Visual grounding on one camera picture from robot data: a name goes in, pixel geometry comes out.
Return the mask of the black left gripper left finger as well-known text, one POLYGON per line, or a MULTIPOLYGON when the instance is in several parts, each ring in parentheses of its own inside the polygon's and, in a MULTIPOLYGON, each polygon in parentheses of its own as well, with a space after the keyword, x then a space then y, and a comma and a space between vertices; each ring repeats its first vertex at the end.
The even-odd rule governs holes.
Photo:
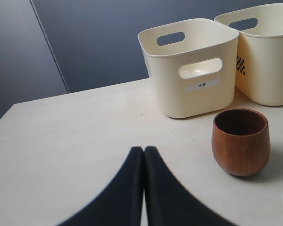
POLYGON ((144 190, 144 151, 130 149, 109 184, 60 226, 139 226, 144 190))

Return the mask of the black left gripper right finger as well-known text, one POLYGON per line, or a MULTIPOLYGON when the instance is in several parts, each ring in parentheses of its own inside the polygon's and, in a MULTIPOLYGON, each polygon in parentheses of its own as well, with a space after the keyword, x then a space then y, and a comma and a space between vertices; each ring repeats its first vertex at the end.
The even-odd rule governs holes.
POLYGON ((158 149, 144 151, 149 226, 227 226, 229 221, 195 198, 173 175, 158 149))

